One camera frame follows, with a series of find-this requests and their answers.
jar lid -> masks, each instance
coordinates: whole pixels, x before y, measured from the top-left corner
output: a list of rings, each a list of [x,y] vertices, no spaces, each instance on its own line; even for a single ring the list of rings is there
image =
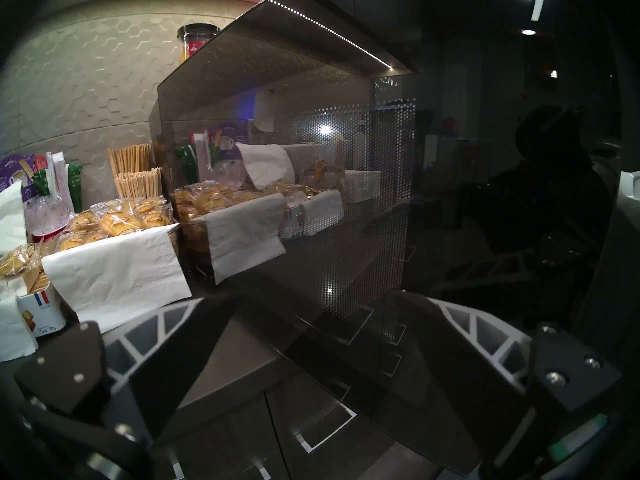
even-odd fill
[[[194,32],[210,32],[215,36],[220,32],[220,27],[212,24],[186,24],[178,29],[178,39],[182,39],[185,34],[193,34]]]

napkin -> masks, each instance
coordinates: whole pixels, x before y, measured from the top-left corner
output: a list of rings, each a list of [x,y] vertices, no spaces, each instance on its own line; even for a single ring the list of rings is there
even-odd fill
[[[136,316],[188,298],[167,232],[174,225],[91,242],[42,259],[49,280],[78,315],[106,332]]]
[[[26,285],[19,278],[0,282],[0,361],[8,361],[33,354],[38,343],[17,305],[17,296],[27,293]]]
[[[216,285],[286,252],[278,238],[284,210],[284,197],[277,193],[199,218],[207,225]]]
[[[323,191],[302,203],[305,210],[305,233],[308,236],[335,225],[344,217],[340,191]]]
[[[253,185],[258,189],[274,181],[292,184],[296,181],[287,152],[277,144],[250,145],[235,143]]]
[[[23,183],[18,180],[0,193],[0,255],[26,242]]]

biscotti box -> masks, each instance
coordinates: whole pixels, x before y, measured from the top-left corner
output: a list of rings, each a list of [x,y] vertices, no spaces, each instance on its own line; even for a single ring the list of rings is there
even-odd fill
[[[38,292],[19,296],[17,304],[24,321],[36,337],[57,332],[67,324],[60,310],[60,296],[50,282]]]

red label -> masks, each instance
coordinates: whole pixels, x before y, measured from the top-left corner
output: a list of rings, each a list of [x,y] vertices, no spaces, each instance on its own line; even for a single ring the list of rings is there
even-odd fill
[[[197,50],[206,45],[207,41],[189,41],[189,56],[193,55]]]

glass jar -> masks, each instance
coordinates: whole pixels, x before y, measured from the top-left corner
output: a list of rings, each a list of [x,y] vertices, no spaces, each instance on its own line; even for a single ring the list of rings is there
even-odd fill
[[[180,40],[180,63],[211,41],[220,32],[220,27],[212,24],[187,24],[178,29]]]

